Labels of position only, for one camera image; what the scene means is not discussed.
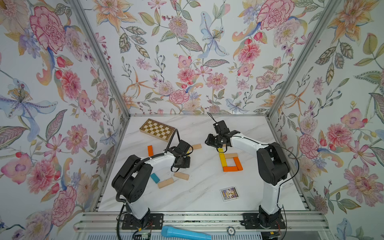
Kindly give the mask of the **orange block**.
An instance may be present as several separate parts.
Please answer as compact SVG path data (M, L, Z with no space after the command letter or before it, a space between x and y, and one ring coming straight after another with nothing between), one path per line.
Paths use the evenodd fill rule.
M148 155L149 157L154 155L154 150L152 145L148 146Z
M242 171L243 167L238 157L234 157L234 162L236 164L237 170Z
M228 167L228 166L225 166L223 167L223 172L238 172L239 169L237 167Z

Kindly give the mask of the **orange block front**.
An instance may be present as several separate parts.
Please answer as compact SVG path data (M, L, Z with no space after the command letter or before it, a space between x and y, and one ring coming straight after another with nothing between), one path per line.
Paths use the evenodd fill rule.
M239 169L237 167L228 167L228 166L225 166L223 167L223 172L238 172Z

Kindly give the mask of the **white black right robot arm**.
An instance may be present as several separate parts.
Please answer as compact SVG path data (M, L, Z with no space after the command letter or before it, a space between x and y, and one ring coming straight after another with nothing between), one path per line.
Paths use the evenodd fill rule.
M259 175L264 181L263 199L259 206L259 226L268 229L281 217L280 195L282 185L288 181L291 167L278 143L261 143L239 131L231 131L225 121L213 124L216 134L209 134L205 144L216 149L225 146L240 149L256 157Z

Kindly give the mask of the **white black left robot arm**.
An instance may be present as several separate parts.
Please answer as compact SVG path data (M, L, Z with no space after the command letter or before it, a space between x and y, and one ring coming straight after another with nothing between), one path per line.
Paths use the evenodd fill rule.
M194 148L180 140L175 147L167 147L162 153L139 158L136 155L128 157L116 176L112 187L116 190L116 201L123 203L123 209L130 214L131 220L137 227L144 227L150 221L151 211L140 200L151 175L158 170L187 169L190 167L190 154Z

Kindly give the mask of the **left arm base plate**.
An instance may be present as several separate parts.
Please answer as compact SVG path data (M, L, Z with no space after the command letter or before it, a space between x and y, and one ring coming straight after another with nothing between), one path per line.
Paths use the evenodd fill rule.
M122 230L139 230L145 227L150 230L161 230L164 223L164 214L147 214L141 220L131 214L125 214L122 221Z

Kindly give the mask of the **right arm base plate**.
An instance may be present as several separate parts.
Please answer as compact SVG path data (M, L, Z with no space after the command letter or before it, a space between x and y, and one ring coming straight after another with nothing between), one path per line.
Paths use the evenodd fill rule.
M267 216L260 213L244 213L240 221L246 230L285 230L287 228L285 219L281 213L276 216Z

